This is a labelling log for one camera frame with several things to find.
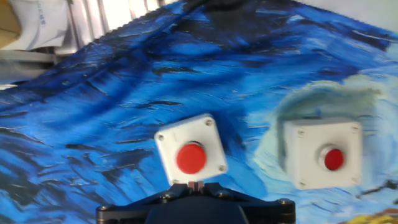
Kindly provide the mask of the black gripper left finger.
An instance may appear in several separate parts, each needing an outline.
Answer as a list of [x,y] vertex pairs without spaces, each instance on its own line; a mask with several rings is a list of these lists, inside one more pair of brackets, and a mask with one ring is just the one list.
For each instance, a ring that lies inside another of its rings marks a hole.
[[173,184],[171,188],[128,205],[102,205],[96,208],[96,224],[122,223],[126,220],[145,221],[150,211],[158,206],[192,195],[196,182]]

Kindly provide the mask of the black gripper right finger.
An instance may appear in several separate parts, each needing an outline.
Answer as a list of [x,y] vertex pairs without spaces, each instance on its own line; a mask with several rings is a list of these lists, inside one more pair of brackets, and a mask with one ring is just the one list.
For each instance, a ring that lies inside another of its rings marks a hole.
[[280,198],[264,201],[244,193],[222,187],[219,183],[196,183],[200,196],[209,196],[237,205],[248,223],[296,223],[296,204],[293,200]]

